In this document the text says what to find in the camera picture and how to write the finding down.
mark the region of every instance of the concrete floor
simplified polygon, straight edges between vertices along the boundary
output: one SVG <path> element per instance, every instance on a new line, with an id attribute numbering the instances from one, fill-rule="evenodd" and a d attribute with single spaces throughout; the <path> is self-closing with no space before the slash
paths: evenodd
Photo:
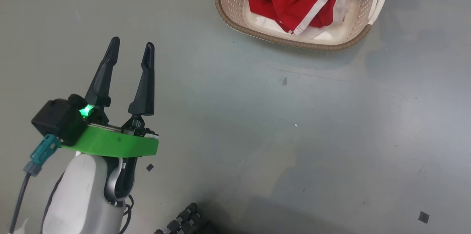
<path id="1" fill-rule="evenodd" d="M 30 120 L 49 99 L 84 95 L 119 36 L 113 124 L 129 117 L 146 42 L 157 49 L 146 123 L 160 148 L 139 160 L 129 233 L 190 202 L 251 234 L 468 233 L 470 11 L 471 0 L 387 0 L 362 43 L 315 53 L 233 31 L 213 0 L 0 0 L 0 232 L 41 139 Z M 27 233 L 73 155 L 60 150 L 31 180 Z"/>

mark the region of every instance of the black debris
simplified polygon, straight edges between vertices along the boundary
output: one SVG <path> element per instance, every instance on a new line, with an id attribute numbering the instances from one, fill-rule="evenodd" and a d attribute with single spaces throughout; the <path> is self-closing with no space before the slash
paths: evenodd
<path id="1" fill-rule="evenodd" d="M 153 165 L 152 165 L 152 164 L 149 164 L 146 169 L 147 169 L 148 171 L 151 171 L 151 169 L 153 169 Z"/>
<path id="2" fill-rule="evenodd" d="M 419 220 L 427 224 L 429 222 L 430 215 L 420 211 Z"/>

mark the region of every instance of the plastic laundry basket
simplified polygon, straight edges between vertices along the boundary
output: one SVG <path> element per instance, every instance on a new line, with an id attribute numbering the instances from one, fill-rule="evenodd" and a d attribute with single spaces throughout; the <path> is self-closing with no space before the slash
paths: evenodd
<path id="1" fill-rule="evenodd" d="M 248 0 L 215 0 L 222 19 L 241 33 L 286 46 L 325 51 L 342 50 L 365 38 L 378 18 L 384 1 L 349 0 L 343 23 L 331 25 L 321 36 L 309 39 L 258 26 L 257 15 L 250 11 Z"/>

